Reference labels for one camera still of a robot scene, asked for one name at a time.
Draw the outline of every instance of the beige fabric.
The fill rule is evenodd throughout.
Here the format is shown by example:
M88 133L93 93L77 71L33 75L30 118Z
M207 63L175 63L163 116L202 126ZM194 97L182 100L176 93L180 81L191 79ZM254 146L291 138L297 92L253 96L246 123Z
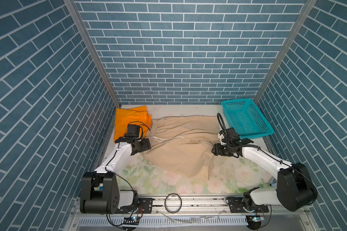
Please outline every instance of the beige fabric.
M143 152L145 159L177 174L208 180L212 168L212 148L219 142L215 116L181 116L153 119L147 138L152 149ZM158 142L152 136L163 139Z

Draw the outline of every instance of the blue brick wall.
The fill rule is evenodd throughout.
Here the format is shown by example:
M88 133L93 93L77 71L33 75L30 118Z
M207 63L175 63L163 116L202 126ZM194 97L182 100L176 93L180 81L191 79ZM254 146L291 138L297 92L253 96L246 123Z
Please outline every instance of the blue brick wall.
M62 0L0 0L0 231L64 228L114 111Z
M308 166L321 230L347 231L347 0L318 0L262 96L281 158Z
M253 98L305 0L76 0L122 104Z

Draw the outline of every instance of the black ring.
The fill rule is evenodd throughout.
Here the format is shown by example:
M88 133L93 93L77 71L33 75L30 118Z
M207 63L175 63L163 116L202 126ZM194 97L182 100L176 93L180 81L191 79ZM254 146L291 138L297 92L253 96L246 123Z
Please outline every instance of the black ring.
M175 210L175 211L171 211L171 210L169 210L169 209L167 208L167 199L168 199L170 196L172 196L172 195L175 195L175 196L177 196L177 197L180 199L180 206L179 206L179 208L178 208L177 210ZM165 209L167 210L167 212L169 212L169 213L177 213L178 211L180 211L181 206L182 206L182 200L181 200L181 197L180 197L179 195L177 195L176 193L168 194L168 196L167 196L166 199L165 199Z

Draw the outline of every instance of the robotic arm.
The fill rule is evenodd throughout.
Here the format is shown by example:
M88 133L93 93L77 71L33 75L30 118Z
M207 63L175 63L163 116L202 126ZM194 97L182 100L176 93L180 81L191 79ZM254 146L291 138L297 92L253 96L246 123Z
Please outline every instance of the robotic arm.
M119 190L116 172L126 165L129 156L151 148L149 139L141 139L142 128L139 125L127 125L123 137L115 141L111 154L104 158L101 166L93 172L86 172L81 178L80 211L82 213L114 214L117 208L125 211L138 206L138 193L131 190ZM94 190L103 184L103 190Z
M213 146L212 153L216 156L232 156L250 159L273 177L277 182L277 189L253 188L244 193L243 204L246 210L251 211L259 205L282 205L292 212L311 204L318 196L318 191L311 181L309 172L301 163L293 164L280 159L273 154L261 150L248 138L241 139L234 128L225 128L221 115L217 118L222 127L218 134L221 143Z

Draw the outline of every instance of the blue object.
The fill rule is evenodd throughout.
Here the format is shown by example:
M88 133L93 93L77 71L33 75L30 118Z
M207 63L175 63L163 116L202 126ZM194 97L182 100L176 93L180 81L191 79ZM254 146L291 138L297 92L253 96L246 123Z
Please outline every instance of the blue object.
M251 99L222 101L222 108L228 124L241 138L259 138L271 135L274 129Z

